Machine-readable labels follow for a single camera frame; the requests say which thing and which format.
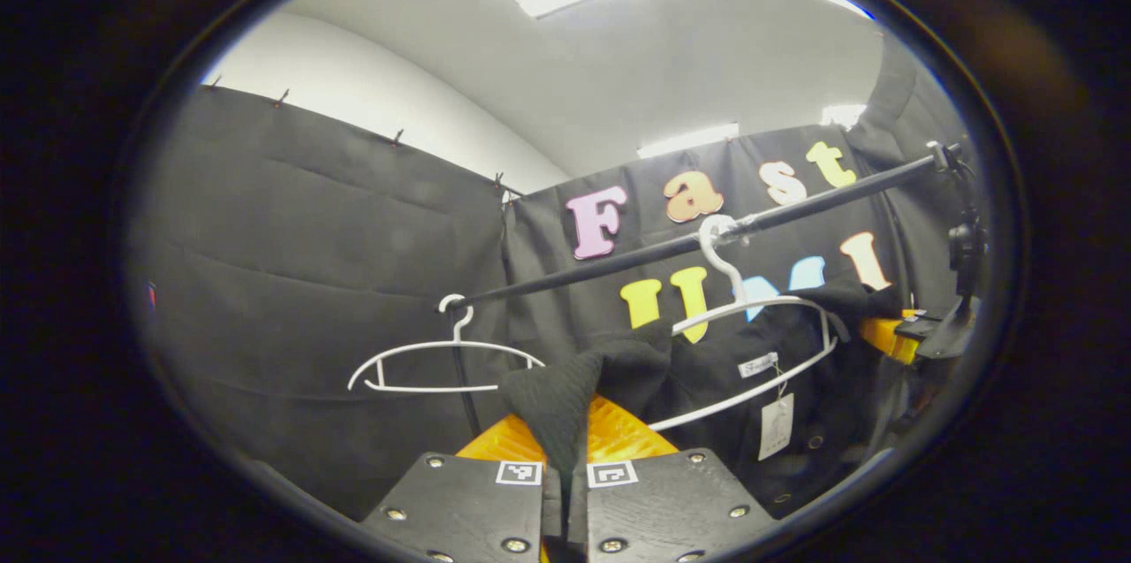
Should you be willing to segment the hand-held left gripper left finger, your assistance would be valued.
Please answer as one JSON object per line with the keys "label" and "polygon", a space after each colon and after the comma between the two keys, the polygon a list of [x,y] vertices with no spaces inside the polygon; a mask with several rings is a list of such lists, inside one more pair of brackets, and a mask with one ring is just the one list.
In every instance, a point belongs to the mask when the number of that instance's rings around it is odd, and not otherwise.
{"label": "hand-held left gripper left finger", "polygon": [[507,415],[456,453],[420,454],[362,526],[421,562],[550,562],[566,535],[560,476]]}

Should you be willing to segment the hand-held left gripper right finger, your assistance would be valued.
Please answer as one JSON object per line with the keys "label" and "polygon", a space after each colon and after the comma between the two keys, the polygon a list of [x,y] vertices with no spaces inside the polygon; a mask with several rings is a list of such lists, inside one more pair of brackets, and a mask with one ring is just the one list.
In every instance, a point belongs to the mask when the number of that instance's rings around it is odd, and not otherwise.
{"label": "hand-held left gripper right finger", "polygon": [[585,562],[725,562],[778,526],[711,450],[680,451],[599,395],[575,475],[566,542]]}

